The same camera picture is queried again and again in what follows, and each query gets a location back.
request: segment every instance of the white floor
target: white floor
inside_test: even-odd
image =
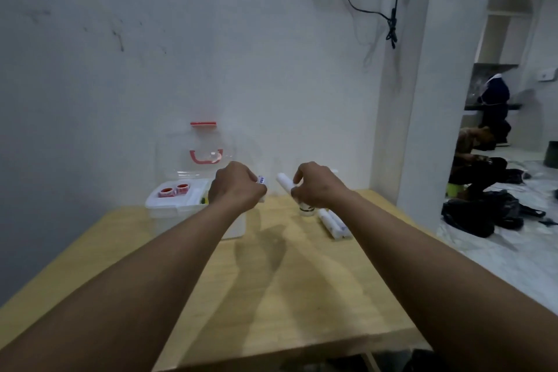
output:
[[[558,222],[558,169],[542,165],[543,154],[514,148],[478,152],[503,157],[509,168],[525,169],[533,178],[524,185],[496,184],[490,189],[506,189],[522,204],[547,212]],[[437,230],[448,244],[499,276],[540,304],[558,314],[558,226],[546,227],[538,220],[525,220],[520,231],[496,228],[487,239],[450,227],[443,220]]]

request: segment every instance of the clear plastic box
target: clear plastic box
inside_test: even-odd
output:
[[[157,175],[166,181],[158,185],[145,201],[156,235],[206,207],[202,200],[207,198],[215,173],[235,158],[234,144],[226,141],[214,122],[191,125],[190,132],[166,135],[157,144]],[[189,185],[186,194],[159,197],[164,188],[176,188],[180,184]],[[223,239],[241,237],[245,232],[246,214],[242,214]]]

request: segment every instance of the person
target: person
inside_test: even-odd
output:
[[[509,110],[509,88],[502,74],[491,77],[485,86],[485,92],[477,100],[483,105],[483,119],[480,127],[489,127],[494,134],[494,140],[476,148],[494,150],[496,146],[509,146],[508,134],[512,130],[511,125],[506,121]]]
[[[303,163],[292,195],[333,210],[457,371],[558,370],[558,317],[444,243]],[[267,191],[243,164],[217,172],[209,206],[82,285],[0,351],[0,370],[151,371],[222,235]]]
[[[506,159],[471,154],[477,143],[490,144],[492,142],[494,142],[494,135],[488,127],[461,128],[459,130],[449,183],[471,185],[458,194],[458,198],[478,199],[486,188],[504,178],[508,166]]]

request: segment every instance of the forearm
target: forearm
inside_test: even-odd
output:
[[[457,370],[558,370],[558,318],[436,239],[347,192],[332,209]]]
[[[150,371],[239,213],[219,201],[94,277],[0,351],[0,369]]]

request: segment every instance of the black cable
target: black cable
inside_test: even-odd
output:
[[[395,49],[395,44],[397,43],[397,34],[396,34],[397,4],[399,3],[399,0],[395,0],[395,7],[391,10],[391,18],[388,18],[387,16],[385,16],[381,12],[367,11],[365,9],[359,9],[356,6],[353,5],[351,0],[347,0],[347,1],[349,2],[351,8],[355,9],[355,11],[359,11],[359,12],[362,12],[362,13],[365,13],[365,14],[375,14],[375,15],[379,15],[382,18],[384,18],[387,21],[387,25],[389,27],[389,32],[387,33],[386,40],[391,41],[391,47],[393,47]]]

